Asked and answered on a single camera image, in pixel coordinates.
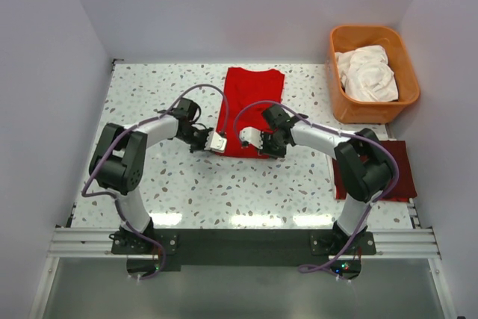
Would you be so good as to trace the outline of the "bright red t shirt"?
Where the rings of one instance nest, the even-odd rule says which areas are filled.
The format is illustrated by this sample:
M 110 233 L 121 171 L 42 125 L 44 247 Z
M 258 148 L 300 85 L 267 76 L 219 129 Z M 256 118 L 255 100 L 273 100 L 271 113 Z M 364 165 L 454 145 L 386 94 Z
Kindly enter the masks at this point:
M 243 108 L 254 102 L 270 100 L 280 102 L 285 83 L 285 75 L 277 69 L 265 71 L 249 71 L 241 67 L 230 67 L 226 73 L 223 92 L 229 102 L 229 112 L 226 113 L 226 105 L 222 104 L 217 122 L 217 129 L 225 127 L 227 139 L 226 157 L 233 158 L 261 158 L 257 150 L 252 147 L 243 148 L 233 131 L 235 117 Z

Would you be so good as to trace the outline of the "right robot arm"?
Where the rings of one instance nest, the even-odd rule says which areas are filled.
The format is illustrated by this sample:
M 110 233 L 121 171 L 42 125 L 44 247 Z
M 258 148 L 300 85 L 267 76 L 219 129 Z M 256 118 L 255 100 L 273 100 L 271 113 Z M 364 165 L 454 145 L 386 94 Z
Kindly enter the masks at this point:
M 351 253 L 366 231 L 372 205 L 397 184 L 397 161 L 369 128 L 340 132 L 312 124 L 299 114 L 290 116 L 280 105 L 271 105 L 262 117 L 269 128 L 260 132 L 260 154 L 284 158 L 289 146 L 304 146 L 336 161 L 346 199 L 329 242 L 338 252 Z

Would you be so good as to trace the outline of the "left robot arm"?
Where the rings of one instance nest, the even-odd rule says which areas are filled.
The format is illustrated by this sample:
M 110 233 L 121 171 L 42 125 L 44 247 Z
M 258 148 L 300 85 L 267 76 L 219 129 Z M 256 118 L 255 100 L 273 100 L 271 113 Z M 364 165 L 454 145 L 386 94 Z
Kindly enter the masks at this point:
M 194 101 L 180 99 L 174 108 L 132 126 L 108 123 L 102 130 L 89 165 L 89 179 L 81 195 L 109 196 L 121 220 L 112 239 L 128 243 L 137 253 L 149 252 L 157 240 L 154 225 L 139 190 L 146 151 L 164 141 L 178 139 L 191 152 L 211 148 L 213 128 L 197 123 L 201 108 Z

